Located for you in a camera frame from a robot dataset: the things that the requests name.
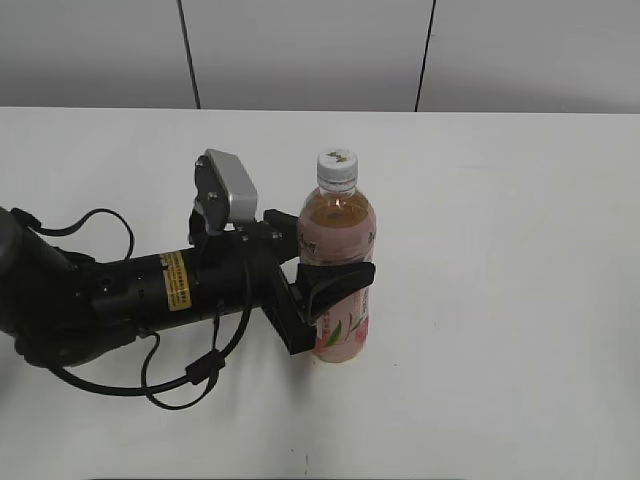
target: yellow warning label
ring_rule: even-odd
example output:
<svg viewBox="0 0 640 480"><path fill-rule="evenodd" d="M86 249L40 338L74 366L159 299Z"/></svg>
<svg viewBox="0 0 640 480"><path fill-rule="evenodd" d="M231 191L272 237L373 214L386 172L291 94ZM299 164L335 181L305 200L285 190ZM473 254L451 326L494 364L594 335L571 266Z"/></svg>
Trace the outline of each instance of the yellow warning label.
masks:
<svg viewBox="0 0 640 480"><path fill-rule="evenodd" d="M169 310L185 310L191 308L191 291L189 278L184 266L182 252L160 254L160 262L164 270L164 285L167 289Z"/></svg>

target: table surface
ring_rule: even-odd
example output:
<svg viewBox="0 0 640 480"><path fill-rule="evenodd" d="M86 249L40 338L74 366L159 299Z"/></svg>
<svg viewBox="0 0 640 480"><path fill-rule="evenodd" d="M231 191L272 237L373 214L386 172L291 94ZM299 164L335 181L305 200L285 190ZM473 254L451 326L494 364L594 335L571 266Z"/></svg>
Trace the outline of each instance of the table surface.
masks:
<svg viewBox="0 0 640 480"><path fill-rule="evenodd" d="M208 147L240 156L260 214L297 212L316 153L351 148L378 216L369 339L343 365L289 357L255 311L213 393L172 413L77 391L1 336L2 477L640 478L639 134L613 115L0 109L0 205L52 228L113 208L138 255L186 246ZM57 244L106 261L126 241L96 217ZM210 333L164 335L152 379ZM150 347L76 373L135 386Z"/></svg>

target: gray wall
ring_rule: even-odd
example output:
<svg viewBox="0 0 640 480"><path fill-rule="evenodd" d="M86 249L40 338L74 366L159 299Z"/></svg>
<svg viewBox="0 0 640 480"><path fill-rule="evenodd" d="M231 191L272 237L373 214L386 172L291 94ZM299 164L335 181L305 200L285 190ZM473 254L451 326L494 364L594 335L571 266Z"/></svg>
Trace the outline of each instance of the gray wall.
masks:
<svg viewBox="0 0 640 480"><path fill-rule="evenodd" d="M0 105L193 107L174 0L0 0Z"/></svg>
<svg viewBox="0 0 640 480"><path fill-rule="evenodd" d="M440 0L421 110L640 113L639 0Z"/></svg>
<svg viewBox="0 0 640 480"><path fill-rule="evenodd" d="M203 108L411 111L432 0L183 0ZM640 1L440 0L420 109L640 113ZM0 0L0 105L193 108L175 0Z"/></svg>

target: brown liquid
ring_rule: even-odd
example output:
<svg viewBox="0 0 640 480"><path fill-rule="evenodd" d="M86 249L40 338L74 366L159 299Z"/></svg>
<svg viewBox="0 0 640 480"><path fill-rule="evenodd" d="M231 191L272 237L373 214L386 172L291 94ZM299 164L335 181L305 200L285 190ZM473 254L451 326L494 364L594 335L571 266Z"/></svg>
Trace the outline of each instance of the brown liquid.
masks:
<svg viewBox="0 0 640 480"><path fill-rule="evenodd" d="M370 208L369 201L358 190L353 194L321 194L316 189L307 200L304 213L323 227L348 228L364 221Z"/></svg>
<svg viewBox="0 0 640 480"><path fill-rule="evenodd" d="M298 219L300 261L342 265L370 261L376 217L366 197L316 189ZM360 352L369 328L368 289L338 302L318 319L314 353L327 362L344 362Z"/></svg>

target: robotic arm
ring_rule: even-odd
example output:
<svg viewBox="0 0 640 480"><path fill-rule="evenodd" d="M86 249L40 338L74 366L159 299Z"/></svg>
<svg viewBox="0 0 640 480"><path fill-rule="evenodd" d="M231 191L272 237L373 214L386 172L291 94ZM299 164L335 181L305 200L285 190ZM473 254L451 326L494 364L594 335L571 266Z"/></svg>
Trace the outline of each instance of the robotic arm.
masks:
<svg viewBox="0 0 640 480"><path fill-rule="evenodd" d="M236 156L207 150L196 161L195 184L192 247L139 258L130 258L133 234L115 212L94 210L72 227L50 230L22 210L0 207L0 330L15 338L16 351L93 393L154 401L156 393L208 380L206 394L240 341L252 308L262 308L289 353L296 354L313 348L322 313L373 282L375 268L363 262L301 264L289 284L280 265L298 256L297 218L267 210L263 221L254 219L257 192ZM73 233L95 213L111 213L125 223L131 245L124 260L98 263L52 247L38 235ZM230 223L234 228L225 230ZM242 319L226 347L214 345L183 377L162 385L146 384L151 356L138 388L93 384L64 368L148 335L156 338L153 353L158 331L238 311Z"/></svg>

